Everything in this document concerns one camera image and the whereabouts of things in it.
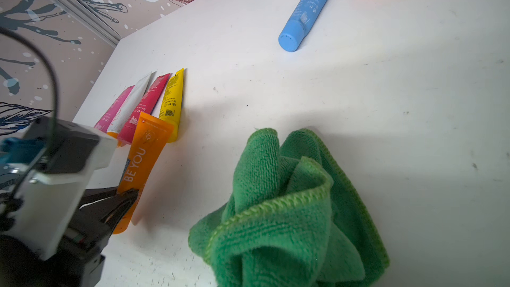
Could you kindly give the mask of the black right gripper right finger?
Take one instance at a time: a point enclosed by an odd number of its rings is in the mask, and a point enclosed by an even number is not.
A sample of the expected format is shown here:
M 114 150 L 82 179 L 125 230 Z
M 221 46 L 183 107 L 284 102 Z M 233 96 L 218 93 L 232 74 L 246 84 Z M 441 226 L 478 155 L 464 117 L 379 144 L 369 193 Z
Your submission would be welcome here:
M 136 202 L 138 193 L 138 189 L 129 189 L 126 192 L 117 193 L 113 197 L 83 205 L 82 207 L 79 206 L 79 210 L 93 216 L 114 231 Z

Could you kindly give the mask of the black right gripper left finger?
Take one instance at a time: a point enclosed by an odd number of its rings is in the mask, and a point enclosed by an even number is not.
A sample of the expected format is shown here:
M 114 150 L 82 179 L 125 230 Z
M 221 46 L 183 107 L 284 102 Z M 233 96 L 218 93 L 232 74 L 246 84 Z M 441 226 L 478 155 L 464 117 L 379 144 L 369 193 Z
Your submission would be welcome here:
M 88 205 L 97 201 L 113 197 L 117 194 L 117 187 L 107 187 L 98 189 L 86 189 L 80 200 L 79 206 Z

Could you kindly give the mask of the white toothpaste tube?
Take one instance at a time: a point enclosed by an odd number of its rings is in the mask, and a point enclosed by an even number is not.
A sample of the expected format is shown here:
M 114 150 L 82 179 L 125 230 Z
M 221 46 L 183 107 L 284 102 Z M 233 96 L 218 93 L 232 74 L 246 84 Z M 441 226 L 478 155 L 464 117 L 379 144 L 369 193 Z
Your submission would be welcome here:
M 142 97 L 146 93 L 147 87 L 154 76 L 154 72 L 148 73 L 145 77 L 141 78 L 133 87 L 130 94 L 128 94 L 123 105 L 116 113 L 114 119 L 110 123 L 107 134 L 117 139 L 122 128 L 126 124 L 128 118 L 135 110 L 136 106 L 141 101 Z

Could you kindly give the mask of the magenta toothpaste tube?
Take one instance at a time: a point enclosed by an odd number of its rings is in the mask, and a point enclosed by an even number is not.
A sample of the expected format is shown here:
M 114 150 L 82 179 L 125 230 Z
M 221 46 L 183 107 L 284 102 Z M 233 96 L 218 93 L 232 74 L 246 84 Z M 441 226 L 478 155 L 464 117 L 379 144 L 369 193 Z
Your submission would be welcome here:
M 102 131 L 104 133 L 107 132 L 108 127 L 113 121 L 115 115 L 118 113 L 118 110 L 121 108 L 123 103 L 126 101 L 126 98 L 129 96 L 134 86 L 127 87 L 121 95 L 114 101 L 114 103 L 109 107 L 106 113 L 99 119 L 99 121 L 94 125 L 94 128 Z

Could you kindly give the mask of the orange toothpaste tube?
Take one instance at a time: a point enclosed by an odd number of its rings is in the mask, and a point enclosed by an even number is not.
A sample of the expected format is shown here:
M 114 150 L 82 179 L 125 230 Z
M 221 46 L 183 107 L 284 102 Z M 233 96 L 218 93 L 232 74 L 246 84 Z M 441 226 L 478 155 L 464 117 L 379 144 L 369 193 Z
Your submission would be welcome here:
M 118 186 L 118 193 L 136 189 L 138 190 L 138 196 L 133 206 L 130 207 L 114 229 L 114 235 L 123 233 L 128 228 L 151 170 L 173 130 L 173 125 L 159 118 L 144 112 L 140 114 L 124 173 Z

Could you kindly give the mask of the green cleaning cloth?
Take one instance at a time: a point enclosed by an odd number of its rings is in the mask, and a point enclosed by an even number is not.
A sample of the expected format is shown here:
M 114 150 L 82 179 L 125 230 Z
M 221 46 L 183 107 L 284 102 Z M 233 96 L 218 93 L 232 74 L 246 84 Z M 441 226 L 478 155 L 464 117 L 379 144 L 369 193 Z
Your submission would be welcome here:
M 390 259 L 377 227 L 313 131 L 248 138 L 232 194 L 189 231 L 219 286 L 370 286 Z

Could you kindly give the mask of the yellow toothpaste tube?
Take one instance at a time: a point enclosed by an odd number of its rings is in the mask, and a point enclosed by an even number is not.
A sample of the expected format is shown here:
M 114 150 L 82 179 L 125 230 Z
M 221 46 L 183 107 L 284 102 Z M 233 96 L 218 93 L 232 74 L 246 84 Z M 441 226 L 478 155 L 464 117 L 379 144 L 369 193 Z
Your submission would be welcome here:
M 168 143 L 176 142 L 178 139 L 183 105 L 184 81 L 185 69 L 182 68 L 169 79 L 163 94 L 159 119 L 173 126 L 173 131 L 167 141 Z

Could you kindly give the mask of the red pink toothpaste tube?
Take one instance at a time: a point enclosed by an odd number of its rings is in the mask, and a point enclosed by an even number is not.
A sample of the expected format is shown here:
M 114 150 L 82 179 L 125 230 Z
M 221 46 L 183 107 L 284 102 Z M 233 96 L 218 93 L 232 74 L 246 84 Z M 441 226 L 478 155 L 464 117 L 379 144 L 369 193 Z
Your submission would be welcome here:
M 151 86 L 146 90 L 142 99 L 139 101 L 133 112 L 127 118 L 127 121 L 118 135 L 120 144 L 131 144 L 134 139 L 135 130 L 138 125 L 140 113 L 151 114 L 156 102 L 159 100 L 163 89 L 165 88 L 171 74 L 164 74 L 157 77 Z

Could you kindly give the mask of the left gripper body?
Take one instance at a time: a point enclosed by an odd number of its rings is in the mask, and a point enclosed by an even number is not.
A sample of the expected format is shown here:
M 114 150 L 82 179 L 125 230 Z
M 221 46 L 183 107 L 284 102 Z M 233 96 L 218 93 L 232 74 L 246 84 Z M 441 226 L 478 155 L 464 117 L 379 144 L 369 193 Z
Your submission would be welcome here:
M 57 252 L 41 260 L 21 241 L 1 235 L 2 286 L 95 286 L 112 235 L 112 214 L 84 207 L 75 212 Z

